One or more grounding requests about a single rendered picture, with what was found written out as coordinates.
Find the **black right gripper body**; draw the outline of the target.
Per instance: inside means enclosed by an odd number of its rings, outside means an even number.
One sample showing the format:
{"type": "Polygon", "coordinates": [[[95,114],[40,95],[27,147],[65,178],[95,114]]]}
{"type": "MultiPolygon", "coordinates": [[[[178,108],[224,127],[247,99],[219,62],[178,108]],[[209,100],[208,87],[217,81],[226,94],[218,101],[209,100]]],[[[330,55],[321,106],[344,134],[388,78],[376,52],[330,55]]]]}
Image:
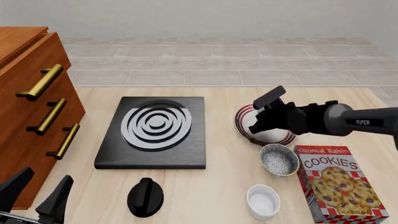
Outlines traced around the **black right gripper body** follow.
{"type": "Polygon", "coordinates": [[[268,112],[268,120],[271,121],[272,129],[283,129],[292,131],[292,127],[289,124],[288,111],[295,107],[294,102],[288,102],[285,104],[281,100],[275,100],[269,104],[265,104],[263,111],[268,112]]]}

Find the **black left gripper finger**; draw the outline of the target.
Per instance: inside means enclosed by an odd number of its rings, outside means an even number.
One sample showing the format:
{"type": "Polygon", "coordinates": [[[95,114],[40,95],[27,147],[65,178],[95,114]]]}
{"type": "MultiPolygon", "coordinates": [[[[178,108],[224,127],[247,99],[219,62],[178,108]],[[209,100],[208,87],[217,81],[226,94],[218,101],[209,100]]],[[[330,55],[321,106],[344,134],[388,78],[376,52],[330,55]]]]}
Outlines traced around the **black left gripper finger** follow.
{"type": "Polygon", "coordinates": [[[66,204],[72,185],[72,177],[66,175],[47,199],[35,209],[39,214],[39,223],[64,223],[66,204]]]}
{"type": "Polygon", "coordinates": [[[30,167],[25,167],[0,184],[0,212],[10,212],[18,196],[34,176],[30,167]]]}

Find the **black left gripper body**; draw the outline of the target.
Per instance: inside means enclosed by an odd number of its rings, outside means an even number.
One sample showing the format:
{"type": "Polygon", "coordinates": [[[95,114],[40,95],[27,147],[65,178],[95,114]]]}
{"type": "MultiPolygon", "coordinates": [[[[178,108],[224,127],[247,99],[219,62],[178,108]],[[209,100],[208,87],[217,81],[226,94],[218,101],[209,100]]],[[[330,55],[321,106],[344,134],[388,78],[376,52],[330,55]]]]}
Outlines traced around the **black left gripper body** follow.
{"type": "Polygon", "coordinates": [[[0,211],[0,220],[3,219],[3,223],[5,223],[7,220],[13,220],[15,222],[21,222],[24,224],[64,224],[64,212],[60,212],[58,210],[36,212],[39,214],[39,216],[38,218],[34,219],[10,212],[0,211]]]}

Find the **white plate with red rings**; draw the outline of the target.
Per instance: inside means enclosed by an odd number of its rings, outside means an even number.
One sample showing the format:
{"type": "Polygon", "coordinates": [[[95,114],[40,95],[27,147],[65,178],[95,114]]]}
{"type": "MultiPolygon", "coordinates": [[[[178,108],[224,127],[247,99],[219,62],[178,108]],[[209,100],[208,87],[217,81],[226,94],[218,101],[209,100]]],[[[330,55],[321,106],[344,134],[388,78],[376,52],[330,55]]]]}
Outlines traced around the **white plate with red rings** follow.
{"type": "Polygon", "coordinates": [[[257,111],[252,107],[252,104],[247,104],[240,108],[234,116],[234,125],[238,133],[249,142],[265,146],[269,144],[280,144],[288,146],[293,143],[297,136],[288,130],[273,129],[268,131],[253,134],[249,127],[254,125],[257,111]]]}

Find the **black speckled patterned bowl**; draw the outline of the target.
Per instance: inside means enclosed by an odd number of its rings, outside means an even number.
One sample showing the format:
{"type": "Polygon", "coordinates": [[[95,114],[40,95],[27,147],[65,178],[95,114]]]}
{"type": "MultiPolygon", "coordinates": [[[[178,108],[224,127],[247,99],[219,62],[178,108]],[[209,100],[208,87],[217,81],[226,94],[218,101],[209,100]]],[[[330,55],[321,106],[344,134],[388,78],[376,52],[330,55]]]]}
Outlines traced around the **black speckled patterned bowl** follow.
{"type": "Polygon", "coordinates": [[[288,147],[280,144],[262,147],[259,158],[265,170],[276,177],[294,175],[300,166],[298,156],[288,147]]]}

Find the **flat black stove plate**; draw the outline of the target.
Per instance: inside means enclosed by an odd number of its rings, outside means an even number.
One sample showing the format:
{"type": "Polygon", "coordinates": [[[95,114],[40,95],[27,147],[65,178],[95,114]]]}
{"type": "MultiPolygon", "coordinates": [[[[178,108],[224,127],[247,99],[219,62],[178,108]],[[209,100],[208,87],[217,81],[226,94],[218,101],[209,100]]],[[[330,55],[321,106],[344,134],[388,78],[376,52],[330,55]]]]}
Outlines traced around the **flat black stove plate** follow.
{"type": "Polygon", "coordinates": [[[202,96],[124,96],[94,161],[96,169],[205,169],[202,96]]]}

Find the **wooden drawer, smallest front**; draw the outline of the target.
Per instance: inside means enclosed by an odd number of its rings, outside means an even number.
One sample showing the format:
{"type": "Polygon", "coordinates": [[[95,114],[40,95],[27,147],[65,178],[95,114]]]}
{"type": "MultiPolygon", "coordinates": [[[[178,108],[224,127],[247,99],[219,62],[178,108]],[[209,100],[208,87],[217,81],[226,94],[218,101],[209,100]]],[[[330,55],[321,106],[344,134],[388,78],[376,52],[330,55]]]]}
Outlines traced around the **wooden drawer, smallest front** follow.
{"type": "Polygon", "coordinates": [[[35,102],[23,98],[11,109],[0,108],[0,182],[24,167],[34,171],[16,202],[28,209],[57,160],[61,160],[77,132],[85,109],[77,96],[50,96],[35,102]]]}

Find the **wooden drawer, mid-size front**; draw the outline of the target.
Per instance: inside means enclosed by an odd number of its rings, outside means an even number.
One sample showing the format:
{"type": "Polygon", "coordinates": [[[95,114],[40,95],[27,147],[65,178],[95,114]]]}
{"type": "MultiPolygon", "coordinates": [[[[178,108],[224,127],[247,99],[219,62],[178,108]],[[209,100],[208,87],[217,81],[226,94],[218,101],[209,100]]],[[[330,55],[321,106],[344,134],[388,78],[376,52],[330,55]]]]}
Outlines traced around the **wooden drawer, mid-size front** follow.
{"type": "Polygon", "coordinates": [[[0,121],[0,179],[26,166],[33,169],[35,177],[47,176],[56,159],[46,156],[46,152],[57,151],[68,133],[62,128],[79,123],[85,109],[66,72],[62,72],[37,101],[25,98],[16,98],[16,101],[13,114],[0,121]],[[52,109],[47,102],[57,102],[61,98],[66,99],[67,104],[43,136],[26,131],[28,126],[38,126],[52,109]]]}

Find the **small white ramekin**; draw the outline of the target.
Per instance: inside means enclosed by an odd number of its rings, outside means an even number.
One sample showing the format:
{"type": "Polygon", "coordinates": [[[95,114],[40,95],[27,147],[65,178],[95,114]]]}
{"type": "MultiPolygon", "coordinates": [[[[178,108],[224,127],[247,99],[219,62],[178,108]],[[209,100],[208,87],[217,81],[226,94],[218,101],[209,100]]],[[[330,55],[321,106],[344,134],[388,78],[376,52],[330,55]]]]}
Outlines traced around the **small white ramekin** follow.
{"type": "Polygon", "coordinates": [[[270,220],[280,210],[277,192],[264,184],[251,186],[246,194],[246,204],[251,216],[257,220],[270,220]]]}

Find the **round black stove knob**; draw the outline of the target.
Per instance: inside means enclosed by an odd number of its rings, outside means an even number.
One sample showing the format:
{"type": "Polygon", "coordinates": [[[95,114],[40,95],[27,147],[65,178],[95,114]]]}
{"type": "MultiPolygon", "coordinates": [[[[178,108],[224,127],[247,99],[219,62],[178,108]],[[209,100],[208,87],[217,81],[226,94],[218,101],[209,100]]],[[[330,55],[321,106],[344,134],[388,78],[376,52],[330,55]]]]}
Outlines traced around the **round black stove knob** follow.
{"type": "Polygon", "coordinates": [[[127,196],[128,209],[139,218],[153,216],[161,209],[163,202],[162,187],[148,177],[142,178],[127,196]]]}

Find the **oatmeal raisin cookies box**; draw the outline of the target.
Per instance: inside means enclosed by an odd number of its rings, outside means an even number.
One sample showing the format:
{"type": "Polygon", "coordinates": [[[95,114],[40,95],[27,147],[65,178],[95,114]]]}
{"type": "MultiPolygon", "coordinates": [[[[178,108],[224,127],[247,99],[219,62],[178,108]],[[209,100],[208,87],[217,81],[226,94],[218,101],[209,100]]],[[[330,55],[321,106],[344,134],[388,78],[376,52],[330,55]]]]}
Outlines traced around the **oatmeal raisin cookies box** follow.
{"type": "Polygon", "coordinates": [[[345,146],[294,148],[297,175],[315,223],[381,224],[389,214],[345,146]]]}

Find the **wooden drawer, largest front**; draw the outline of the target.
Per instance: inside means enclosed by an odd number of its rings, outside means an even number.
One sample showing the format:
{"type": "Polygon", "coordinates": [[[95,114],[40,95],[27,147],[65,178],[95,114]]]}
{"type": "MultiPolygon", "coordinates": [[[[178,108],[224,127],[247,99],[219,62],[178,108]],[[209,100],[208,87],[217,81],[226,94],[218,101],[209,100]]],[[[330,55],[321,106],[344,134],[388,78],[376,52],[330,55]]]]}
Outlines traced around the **wooden drawer, largest front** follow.
{"type": "Polygon", "coordinates": [[[16,92],[29,91],[43,77],[40,69],[55,64],[61,65],[66,73],[71,67],[59,36],[49,33],[41,35],[38,42],[0,70],[0,121],[16,110],[16,98],[21,98],[16,97],[16,92]]]}

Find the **wooden cabinet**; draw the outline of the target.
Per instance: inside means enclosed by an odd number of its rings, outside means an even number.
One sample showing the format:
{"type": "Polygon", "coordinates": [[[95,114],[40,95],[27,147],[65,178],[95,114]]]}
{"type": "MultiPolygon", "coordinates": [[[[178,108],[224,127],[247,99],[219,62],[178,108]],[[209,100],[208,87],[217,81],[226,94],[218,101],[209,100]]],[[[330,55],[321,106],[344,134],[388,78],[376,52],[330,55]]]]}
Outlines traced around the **wooden cabinet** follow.
{"type": "Polygon", "coordinates": [[[46,27],[0,27],[0,70],[49,34],[46,27]]]}

